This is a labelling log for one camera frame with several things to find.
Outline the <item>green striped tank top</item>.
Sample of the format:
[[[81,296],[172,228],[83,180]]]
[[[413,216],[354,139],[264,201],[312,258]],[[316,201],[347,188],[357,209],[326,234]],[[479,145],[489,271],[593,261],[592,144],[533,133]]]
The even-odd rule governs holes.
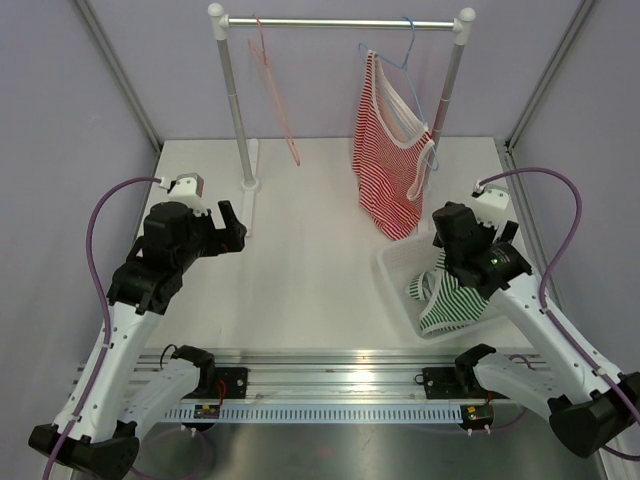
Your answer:
[[[489,305],[474,289],[462,286],[445,263],[441,250],[435,266],[416,275],[405,288],[409,298],[424,304],[417,317],[418,332],[424,338],[475,324]]]

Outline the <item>red striped tank top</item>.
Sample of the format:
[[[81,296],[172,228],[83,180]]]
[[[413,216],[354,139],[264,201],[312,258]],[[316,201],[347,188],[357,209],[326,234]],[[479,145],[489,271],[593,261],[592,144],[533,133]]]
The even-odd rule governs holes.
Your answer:
[[[386,78],[382,59],[369,50],[354,131],[352,170],[359,204],[389,239],[417,229],[435,147],[430,128]]]

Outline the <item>pink wire hanger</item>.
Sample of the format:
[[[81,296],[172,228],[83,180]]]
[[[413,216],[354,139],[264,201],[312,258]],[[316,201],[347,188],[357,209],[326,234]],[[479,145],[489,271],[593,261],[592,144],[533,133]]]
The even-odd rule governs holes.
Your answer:
[[[258,74],[261,78],[262,84],[271,99],[272,105],[275,110],[278,124],[281,128],[283,138],[289,148],[290,154],[295,162],[296,166],[301,165],[301,157],[297,145],[295,143],[291,127],[289,124],[289,118],[285,105],[283,103],[280,90],[278,88],[272,67],[267,53],[265,35],[263,23],[260,17],[254,13],[253,19],[256,21],[256,27],[259,32],[259,44],[256,44],[252,39],[247,40],[249,51],[253,57],[254,64],[257,68]]]

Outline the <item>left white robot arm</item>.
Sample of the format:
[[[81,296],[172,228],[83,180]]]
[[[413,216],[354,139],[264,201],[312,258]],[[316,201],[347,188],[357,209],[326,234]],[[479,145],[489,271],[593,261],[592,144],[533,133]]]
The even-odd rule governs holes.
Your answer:
[[[169,408],[187,395],[217,387],[213,354],[179,347],[166,366],[131,401],[123,396],[141,350],[160,323],[187,270],[200,258],[237,253],[246,227],[232,204],[219,202],[224,225],[211,212],[176,201],[154,205],[106,294],[108,319],[74,392],[50,424],[36,426],[28,444],[37,452],[97,479],[122,479],[140,444]]]

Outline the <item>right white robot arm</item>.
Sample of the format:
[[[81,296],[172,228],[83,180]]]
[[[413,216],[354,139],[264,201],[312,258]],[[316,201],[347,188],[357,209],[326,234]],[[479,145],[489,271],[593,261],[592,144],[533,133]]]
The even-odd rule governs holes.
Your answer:
[[[520,366],[479,344],[454,363],[454,384],[466,396],[497,393],[546,420],[574,455],[587,458],[639,419],[639,375],[625,374],[580,334],[550,300],[528,261],[473,210],[448,202],[432,216],[434,244],[448,273],[506,316],[544,358],[549,374]]]

